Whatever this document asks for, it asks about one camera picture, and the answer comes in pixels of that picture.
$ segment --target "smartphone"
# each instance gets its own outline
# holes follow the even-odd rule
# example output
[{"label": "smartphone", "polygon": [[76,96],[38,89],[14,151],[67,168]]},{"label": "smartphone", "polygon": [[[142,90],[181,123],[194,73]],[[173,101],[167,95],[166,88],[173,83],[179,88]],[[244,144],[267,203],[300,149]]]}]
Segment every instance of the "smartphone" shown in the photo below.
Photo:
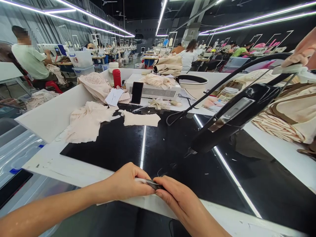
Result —
[{"label": "smartphone", "polygon": [[143,93],[143,82],[134,82],[133,83],[133,89],[132,89],[132,104],[140,104],[142,93]]}]

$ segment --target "light green t-shirt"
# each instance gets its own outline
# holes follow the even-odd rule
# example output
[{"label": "light green t-shirt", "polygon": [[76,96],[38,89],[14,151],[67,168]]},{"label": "light green t-shirt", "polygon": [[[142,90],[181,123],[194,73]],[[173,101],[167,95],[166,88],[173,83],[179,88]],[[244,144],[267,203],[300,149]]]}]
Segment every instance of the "light green t-shirt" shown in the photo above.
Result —
[{"label": "light green t-shirt", "polygon": [[49,76],[49,71],[43,63],[46,56],[39,53],[33,46],[14,44],[12,45],[12,53],[22,68],[24,68],[32,78],[41,80]]},{"label": "light green t-shirt", "polygon": [[232,54],[232,57],[239,57],[244,52],[247,52],[247,49],[244,47],[241,47]]}]

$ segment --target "red stool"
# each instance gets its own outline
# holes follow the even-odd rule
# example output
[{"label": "red stool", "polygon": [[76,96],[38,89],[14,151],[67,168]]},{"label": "red stool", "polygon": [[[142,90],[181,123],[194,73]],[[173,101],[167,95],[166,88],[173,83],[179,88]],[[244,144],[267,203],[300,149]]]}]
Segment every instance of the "red stool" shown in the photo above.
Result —
[{"label": "red stool", "polygon": [[63,92],[59,89],[58,85],[54,81],[48,81],[45,83],[45,87],[54,87],[55,92],[62,94]]}]

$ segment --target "plastic storage box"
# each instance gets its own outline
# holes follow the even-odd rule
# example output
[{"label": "plastic storage box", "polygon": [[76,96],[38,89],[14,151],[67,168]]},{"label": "plastic storage box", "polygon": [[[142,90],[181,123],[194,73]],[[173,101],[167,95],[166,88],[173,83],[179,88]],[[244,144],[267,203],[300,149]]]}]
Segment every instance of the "plastic storage box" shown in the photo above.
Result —
[{"label": "plastic storage box", "polygon": [[87,67],[87,68],[76,68],[76,67],[73,67],[72,69],[75,72],[77,77],[80,77],[81,75],[86,76],[86,75],[94,72],[94,65],[92,65],[90,67]]},{"label": "plastic storage box", "polygon": [[90,51],[66,52],[72,65],[77,68],[88,68],[93,66],[92,55]]}]

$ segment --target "fan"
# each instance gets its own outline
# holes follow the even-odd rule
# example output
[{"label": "fan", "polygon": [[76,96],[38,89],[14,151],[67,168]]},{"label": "fan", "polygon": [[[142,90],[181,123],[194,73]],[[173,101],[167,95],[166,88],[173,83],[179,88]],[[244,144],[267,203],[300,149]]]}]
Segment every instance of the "fan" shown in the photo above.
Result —
[{"label": "fan", "polygon": [[104,5],[107,4],[107,3],[115,3],[115,2],[117,2],[117,1],[105,1],[105,0],[102,0],[102,1],[103,1],[102,6],[104,6]]},{"label": "fan", "polygon": [[180,10],[172,10],[171,8],[167,8],[168,9],[168,11],[166,12],[166,13],[168,13],[168,12],[178,12],[178,11],[180,11]]},{"label": "fan", "polygon": [[113,16],[122,16],[122,17],[125,17],[124,15],[122,15],[122,12],[119,12],[118,15],[113,15]]}]

